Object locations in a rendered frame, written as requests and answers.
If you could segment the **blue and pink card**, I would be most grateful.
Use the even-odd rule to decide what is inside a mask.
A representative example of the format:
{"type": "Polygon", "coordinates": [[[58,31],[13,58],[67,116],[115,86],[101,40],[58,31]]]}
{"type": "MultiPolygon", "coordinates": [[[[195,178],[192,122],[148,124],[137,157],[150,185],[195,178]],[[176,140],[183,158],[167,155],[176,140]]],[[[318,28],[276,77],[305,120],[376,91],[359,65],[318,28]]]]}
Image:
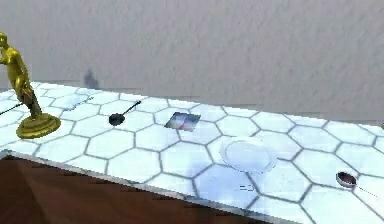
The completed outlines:
{"type": "Polygon", "coordinates": [[[200,115],[175,112],[166,123],[166,128],[192,132],[200,120],[200,115]]]}

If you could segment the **white hexagon tiled counter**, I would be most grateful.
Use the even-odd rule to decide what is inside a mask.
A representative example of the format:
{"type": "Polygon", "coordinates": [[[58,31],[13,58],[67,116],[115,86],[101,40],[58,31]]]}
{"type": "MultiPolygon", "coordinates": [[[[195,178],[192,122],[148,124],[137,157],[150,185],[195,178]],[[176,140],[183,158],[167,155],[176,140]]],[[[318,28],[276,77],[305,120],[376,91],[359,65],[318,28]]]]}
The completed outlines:
{"type": "Polygon", "coordinates": [[[21,140],[20,106],[0,116],[0,158],[39,164],[173,196],[275,224],[384,224],[384,129],[165,98],[38,83],[43,109],[61,119],[54,133],[21,140]],[[125,115],[119,126],[114,113],[125,115]],[[192,132],[166,128],[175,112],[200,115],[192,132]],[[261,141],[276,156],[269,172],[228,166],[221,143],[261,141]],[[357,188],[340,186],[337,172],[357,188]]]}

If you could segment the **black ladle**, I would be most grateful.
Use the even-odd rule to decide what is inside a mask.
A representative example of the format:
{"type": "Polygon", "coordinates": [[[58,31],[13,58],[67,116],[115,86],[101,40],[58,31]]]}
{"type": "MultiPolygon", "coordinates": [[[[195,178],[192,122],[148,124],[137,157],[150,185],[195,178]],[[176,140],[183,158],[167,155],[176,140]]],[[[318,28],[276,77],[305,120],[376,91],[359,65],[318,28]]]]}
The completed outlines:
{"type": "Polygon", "coordinates": [[[108,118],[109,124],[112,126],[119,126],[125,121],[125,115],[134,109],[137,105],[141,104],[141,101],[135,102],[132,106],[130,106],[127,110],[125,110],[123,113],[114,113],[111,114],[108,118]]]}

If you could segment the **silver spoon with dark bowl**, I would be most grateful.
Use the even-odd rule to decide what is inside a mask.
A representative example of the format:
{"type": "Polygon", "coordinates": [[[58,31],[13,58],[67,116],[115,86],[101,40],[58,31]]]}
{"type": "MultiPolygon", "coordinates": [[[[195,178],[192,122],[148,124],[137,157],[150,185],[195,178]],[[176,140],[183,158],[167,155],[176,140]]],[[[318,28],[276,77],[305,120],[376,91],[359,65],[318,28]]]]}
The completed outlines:
{"type": "Polygon", "coordinates": [[[359,190],[361,190],[367,194],[370,194],[373,197],[377,197],[377,195],[373,194],[372,192],[360,187],[358,185],[357,178],[348,172],[344,172],[344,171],[337,172],[335,174],[335,179],[336,179],[336,182],[344,188],[348,188],[348,189],[357,188],[357,189],[359,189],[359,190]]]}

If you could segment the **gold figure statue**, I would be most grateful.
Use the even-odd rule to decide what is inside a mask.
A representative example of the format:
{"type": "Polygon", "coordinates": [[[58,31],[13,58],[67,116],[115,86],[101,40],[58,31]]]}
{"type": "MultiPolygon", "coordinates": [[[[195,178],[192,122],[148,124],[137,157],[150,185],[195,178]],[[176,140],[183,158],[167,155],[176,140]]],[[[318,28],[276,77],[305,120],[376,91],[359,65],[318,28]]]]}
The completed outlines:
{"type": "Polygon", "coordinates": [[[35,139],[55,132],[61,126],[60,119],[41,110],[22,56],[8,43],[7,35],[2,32],[0,32],[0,64],[6,66],[8,80],[18,101],[25,105],[30,113],[21,121],[16,129],[16,135],[20,139],[35,139]]]}

